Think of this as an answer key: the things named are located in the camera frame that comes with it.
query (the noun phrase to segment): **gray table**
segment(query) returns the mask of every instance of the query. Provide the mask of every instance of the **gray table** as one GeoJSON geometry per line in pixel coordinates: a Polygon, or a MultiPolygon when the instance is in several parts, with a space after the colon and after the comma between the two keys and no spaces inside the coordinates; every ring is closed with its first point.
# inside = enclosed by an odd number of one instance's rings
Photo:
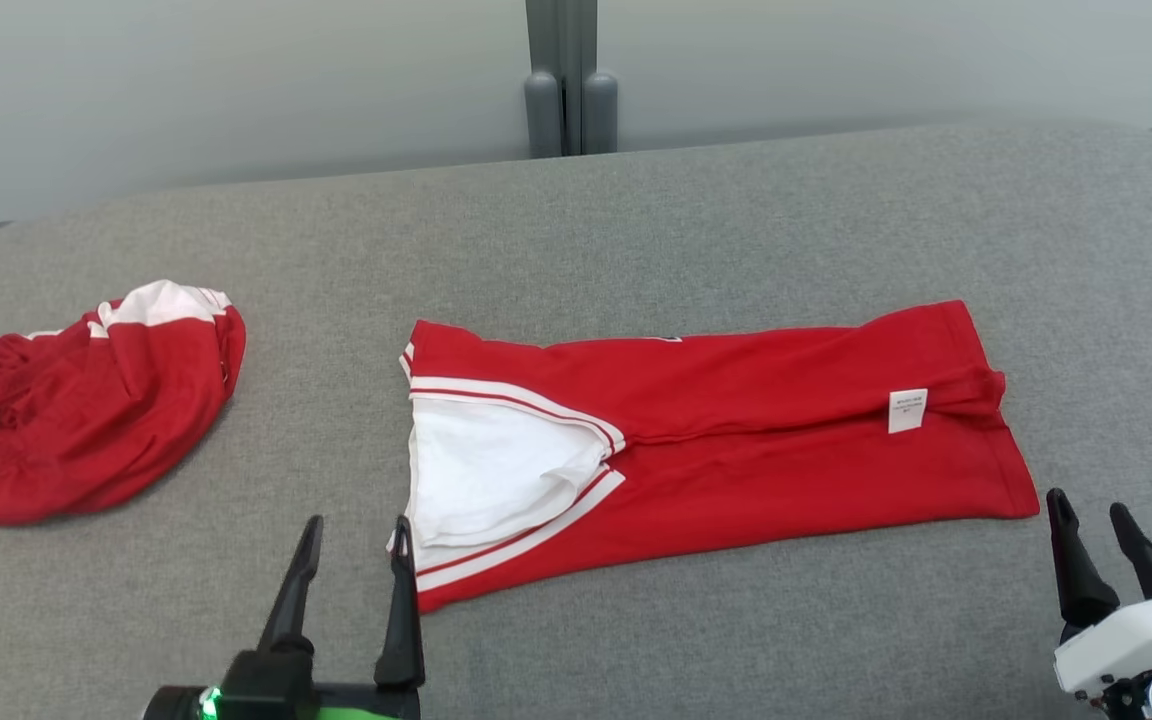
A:
{"type": "MultiPolygon", "coordinates": [[[[0,333],[161,276],[228,291],[237,395],[175,473],[0,529],[0,720],[136,717],[256,642],[328,516],[321,679],[379,651],[416,318],[491,338],[864,323],[964,297],[1039,488],[1152,536],[1152,135],[918,128],[206,187],[0,232],[0,333]]],[[[426,617],[430,717],[1069,717],[1046,520],[954,521],[621,566],[426,617]]]]}

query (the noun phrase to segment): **folded red garment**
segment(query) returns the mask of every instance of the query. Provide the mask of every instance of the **folded red garment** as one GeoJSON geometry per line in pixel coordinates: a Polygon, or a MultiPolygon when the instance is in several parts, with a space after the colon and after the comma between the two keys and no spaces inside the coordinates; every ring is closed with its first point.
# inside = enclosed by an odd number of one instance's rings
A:
{"type": "Polygon", "coordinates": [[[170,281],[0,338],[0,525],[104,510],[162,477],[233,395],[244,346],[222,291],[170,281]]]}
{"type": "Polygon", "coordinates": [[[425,612],[597,566],[1038,513],[960,301],[551,347],[419,323],[402,364],[425,612]]]}

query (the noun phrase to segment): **red stripe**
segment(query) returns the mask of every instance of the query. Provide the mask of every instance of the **red stripe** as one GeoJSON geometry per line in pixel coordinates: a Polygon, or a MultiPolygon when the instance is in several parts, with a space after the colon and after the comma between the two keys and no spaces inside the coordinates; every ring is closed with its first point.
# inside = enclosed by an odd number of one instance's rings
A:
{"type": "Polygon", "coordinates": [[[573,420],[573,423],[591,425],[591,427],[598,430],[599,433],[602,433],[604,438],[607,438],[608,452],[616,452],[616,441],[612,439],[612,433],[608,433],[607,430],[602,429],[602,425],[593,423],[592,420],[586,420],[584,418],[570,418],[570,416],[567,415],[553,414],[550,410],[545,410],[544,407],[532,406],[530,404],[530,402],[518,400],[517,397],[509,397],[507,395],[492,395],[492,393],[486,393],[486,392],[470,392],[465,389],[442,389],[442,388],[422,387],[419,389],[412,389],[412,395],[419,395],[419,393],[423,392],[442,393],[444,395],[461,395],[465,397],[488,397],[488,400],[503,400],[513,402],[515,406],[531,407],[531,409],[536,410],[537,414],[545,414],[548,415],[551,418],[559,418],[560,420],[573,420]]]}
{"type": "MultiPolygon", "coordinates": [[[[575,506],[577,502],[579,502],[582,500],[582,498],[584,498],[585,495],[589,495],[589,491],[591,491],[591,488],[594,488],[596,484],[598,484],[599,482],[602,482],[602,478],[607,477],[607,473],[611,473],[611,471],[612,471],[611,469],[605,469],[605,470],[602,470],[601,473],[598,473],[598,477],[594,478],[594,482],[591,482],[590,484],[588,484],[588,486],[579,492],[579,495],[576,495],[576,500],[573,500],[573,506],[575,506]]],[[[438,570],[445,570],[445,569],[448,569],[448,568],[454,568],[454,566],[462,564],[462,562],[468,562],[468,561],[475,560],[477,558],[483,558],[484,555],[487,555],[490,552],[499,551],[502,547],[509,547],[509,546],[511,546],[511,544],[514,544],[516,541],[521,541],[522,538],[525,538],[525,537],[530,536],[531,533],[535,533],[536,530],[539,530],[540,528],[545,528],[545,525],[547,525],[547,524],[548,524],[548,521],[547,521],[547,523],[541,523],[540,525],[536,525],[536,528],[531,528],[530,530],[526,530],[524,533],[520,533],[517,536],[514,536],[513,538],[507,539],[507,541],[500,541],[498,544],[494,544],[494,546],[492,546],[492,547],[488,547],[486,550],[477,551],[477,552],[472,553],[472,555],[465,555],[464,558],[458,558],[456,560],[448,560],[447,562],[444,562],[442,564],[434,564],[433,568],[425,568],[424,570],[417,570],[416,571],[416,577],[419,578],[422,575],[424,575],[426,573],[435,573],[438,570]]]]}

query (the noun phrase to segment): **green light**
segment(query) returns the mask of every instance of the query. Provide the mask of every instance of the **green light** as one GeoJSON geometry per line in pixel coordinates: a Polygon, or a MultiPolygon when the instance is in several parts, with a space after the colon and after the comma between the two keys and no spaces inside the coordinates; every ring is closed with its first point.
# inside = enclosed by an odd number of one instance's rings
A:
{"type": "Polygon", "coordinates": [[[220,700],[220,688],[211,688],[205,696],[202,696],[202,710],[198,712],[198,720],[217,720],[217,702],[220,700]]]}

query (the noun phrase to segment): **red shorts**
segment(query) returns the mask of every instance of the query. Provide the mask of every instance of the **red shorts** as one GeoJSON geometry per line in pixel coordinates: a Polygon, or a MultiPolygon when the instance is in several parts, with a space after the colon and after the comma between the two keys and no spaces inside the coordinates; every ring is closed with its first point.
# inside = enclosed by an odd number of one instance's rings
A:
{"type": "Polygon", "coordinates": [[[402,363],[425,612],[617,562],[1038,513],[1005,378],[958,301],[858,328],[551,347],[419,323],[402,363]],[[890,432],[902,391],[925,391],[922,420],[890,432]]]}

